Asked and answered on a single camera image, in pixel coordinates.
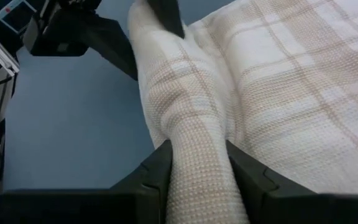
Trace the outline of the blue table mat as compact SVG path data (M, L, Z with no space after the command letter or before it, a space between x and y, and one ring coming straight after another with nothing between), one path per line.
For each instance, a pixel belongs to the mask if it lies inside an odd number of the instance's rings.
M99 53L34 57L20 49L17 58L5 190L105 189L152 153L137 82Z

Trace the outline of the white beige plaid towel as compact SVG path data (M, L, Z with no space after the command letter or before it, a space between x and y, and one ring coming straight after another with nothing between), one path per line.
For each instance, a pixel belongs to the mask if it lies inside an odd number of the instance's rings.
M145 120L172 142L167 224L248 224L226 141L315 192L358 194L358 0L235 0L166 31L129 10Z

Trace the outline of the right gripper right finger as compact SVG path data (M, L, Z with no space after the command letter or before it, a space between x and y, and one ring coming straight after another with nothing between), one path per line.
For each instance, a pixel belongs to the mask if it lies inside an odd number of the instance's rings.
M317 194L226 141L250 224L358 224L358 195Z

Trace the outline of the white-framed screen device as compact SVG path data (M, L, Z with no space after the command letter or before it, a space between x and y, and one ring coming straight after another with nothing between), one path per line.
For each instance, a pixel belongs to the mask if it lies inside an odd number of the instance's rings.
M0 10L0 21L16 34L27 27L36 9L26 0L11 0Z

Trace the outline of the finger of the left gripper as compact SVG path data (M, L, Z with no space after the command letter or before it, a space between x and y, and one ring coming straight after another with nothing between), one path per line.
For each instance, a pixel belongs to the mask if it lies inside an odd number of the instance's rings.
M91 18L87 24L87 45L133 80L137 80L134 51L118 21Z
M185 38L178 0L147 0L147 3L167 31Z

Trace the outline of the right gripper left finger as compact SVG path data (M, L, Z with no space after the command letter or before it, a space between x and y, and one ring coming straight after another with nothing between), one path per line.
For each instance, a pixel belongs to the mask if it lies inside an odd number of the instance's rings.
M0 194L0 224L165 224L173 151L165 141L109 189Z

